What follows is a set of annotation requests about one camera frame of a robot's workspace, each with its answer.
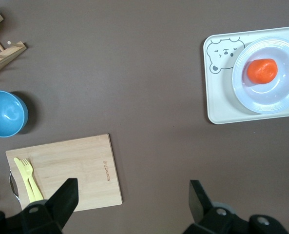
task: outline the bear cartoon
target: bear cartoon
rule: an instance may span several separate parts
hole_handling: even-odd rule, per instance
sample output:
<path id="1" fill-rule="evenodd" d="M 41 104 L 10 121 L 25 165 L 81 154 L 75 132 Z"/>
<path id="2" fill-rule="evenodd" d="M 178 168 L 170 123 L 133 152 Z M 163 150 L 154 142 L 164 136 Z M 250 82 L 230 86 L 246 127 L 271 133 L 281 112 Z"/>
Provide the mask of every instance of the bear cartoon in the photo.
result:
<path id="1" fill-rule="evenodd" d="M 233 68 L 237 57 L 244 48 L 245 44 L 240 38 L 211 40 L 206 50 L 211 61 L 209 70 L 218 74 L 222 69 Z"/>

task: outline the yellow plastic fork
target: yellow plastic fork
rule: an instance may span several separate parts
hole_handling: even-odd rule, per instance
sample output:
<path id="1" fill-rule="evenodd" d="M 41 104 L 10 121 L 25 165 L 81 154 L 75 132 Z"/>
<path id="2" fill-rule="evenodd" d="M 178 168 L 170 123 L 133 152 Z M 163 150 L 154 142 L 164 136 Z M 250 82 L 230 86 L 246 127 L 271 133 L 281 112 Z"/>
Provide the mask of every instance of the yellow plastic fork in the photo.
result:
<path id="1" fill-rule="evenodd" d="M 37 187 L 37 184 L 35 183 L 34 178 L 33 178 L 33 167 L 32 167 L 32 165 L 29 163 L 29 161 L 27 159 L 22 159 L 20 161 L 23 163 L 24 169 L 25 169 L 26 174 L 28 176 L 29 183 L 32 186 L 32 190 L 33 190 L 33 193 L 34 193 L 34 196 L 35 196 L 35 200 L 36 201 L 43 200 L 43 196 L 41 195 L 41 192 L 40 192 L 39 188 Z"/>
<path id="2" fill-rule="evenodd" d="M 28 198 L 29 198 L 29 202 L 34 202 L 35 201 L 35 196 L 34 196 L 34 193 L 33 193 L 33 190 L 31 188 L 31 185 L 28 183 L 28 175 L 24 169 L 24 165 L 23 163 L 16 157 L 14 158 L 14 162 L 16 163 L 18 169 L 19 169 L 19 172 L 22 176 L 22 179 L 24 181 L 24 184 L 25 184 L 25 187 L 26 187 L 26 190 L 27 190 L 27 195 L 28 195 Z"/>

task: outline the orange object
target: orange object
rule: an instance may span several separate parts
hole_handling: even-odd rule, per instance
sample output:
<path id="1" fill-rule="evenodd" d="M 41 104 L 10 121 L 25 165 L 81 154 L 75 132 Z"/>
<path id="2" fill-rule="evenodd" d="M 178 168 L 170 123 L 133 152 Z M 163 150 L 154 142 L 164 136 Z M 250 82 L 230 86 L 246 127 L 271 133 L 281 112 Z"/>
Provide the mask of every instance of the orange object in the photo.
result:
<path id="1" fill-rule="evenodd" d="M 248 78 L 255 84 L 267 84 L 277 75 L 277 65 L 273 59 L 264 58 L 251 62 L 247 69 Z"/>

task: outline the blue bowl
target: blue bowl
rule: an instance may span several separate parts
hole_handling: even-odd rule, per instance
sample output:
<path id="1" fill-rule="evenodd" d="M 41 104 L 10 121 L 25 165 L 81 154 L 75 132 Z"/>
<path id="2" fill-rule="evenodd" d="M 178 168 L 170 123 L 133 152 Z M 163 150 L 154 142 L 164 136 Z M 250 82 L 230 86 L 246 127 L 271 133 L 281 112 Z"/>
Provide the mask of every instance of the blue bowl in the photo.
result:
<path id="1" fill-rule="evenodd" d="M 0 137 L 11 137 L 26 124 L 28 111 L 16 95 L 0 90 Z"/>

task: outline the bamboo cutting board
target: bamboo cutting board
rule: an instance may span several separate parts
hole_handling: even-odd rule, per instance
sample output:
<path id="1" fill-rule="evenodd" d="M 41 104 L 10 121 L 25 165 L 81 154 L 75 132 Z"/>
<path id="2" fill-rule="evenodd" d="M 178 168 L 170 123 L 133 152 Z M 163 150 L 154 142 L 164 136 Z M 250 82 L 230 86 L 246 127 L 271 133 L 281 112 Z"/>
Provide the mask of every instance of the bamboo cutting board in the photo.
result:
<path id="1" fill-rule="evenodd" d="M 44 199 L 49 199 L 66 179 L 77 178 L 79 202 L 75 211 L 122 203 L 108 134 L 10 150 L 6 155 L 22 209 L 29 199 L 15 157 L 30 161 Z"/>

